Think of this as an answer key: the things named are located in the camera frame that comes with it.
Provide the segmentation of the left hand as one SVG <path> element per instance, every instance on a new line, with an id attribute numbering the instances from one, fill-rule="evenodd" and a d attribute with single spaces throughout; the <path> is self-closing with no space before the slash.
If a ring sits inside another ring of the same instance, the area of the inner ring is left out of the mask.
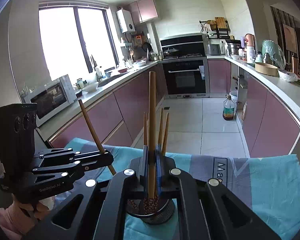
<path id="1" fill-rule="evenodd" d="M 28 233 L 55 205 L 55 196 L 40 200 L 35 206 L 19 202 L 14 195 L 12 197 L 13 203 L 6 209 L 7 222 L 9 229 L 18 235 Z"/>

